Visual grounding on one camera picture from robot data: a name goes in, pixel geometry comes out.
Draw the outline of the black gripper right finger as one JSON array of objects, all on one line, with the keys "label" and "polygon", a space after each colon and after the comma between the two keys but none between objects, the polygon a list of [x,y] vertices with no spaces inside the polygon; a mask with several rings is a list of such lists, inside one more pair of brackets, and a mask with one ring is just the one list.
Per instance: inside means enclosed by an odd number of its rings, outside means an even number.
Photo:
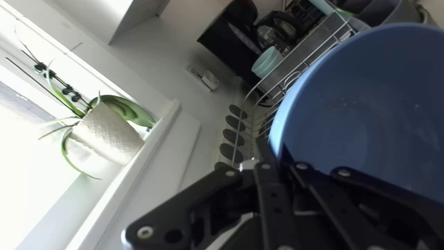
[{"label": "black gripper right finger", "polygon": [[444,207],[348,166],[290,166],[348,250],[444,250]]}]

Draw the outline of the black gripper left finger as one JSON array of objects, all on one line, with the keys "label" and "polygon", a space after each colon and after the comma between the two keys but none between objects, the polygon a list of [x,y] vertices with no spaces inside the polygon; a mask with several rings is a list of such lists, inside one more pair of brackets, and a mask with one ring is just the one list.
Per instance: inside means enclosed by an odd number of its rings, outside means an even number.
[{"label": "black gripper left finger", "polygon": [[258,187],[278,170],[269,162],[251,169],[221,166],[131,222],[125,250],[207,250],[233,229],[219,250],[265,250]]}]

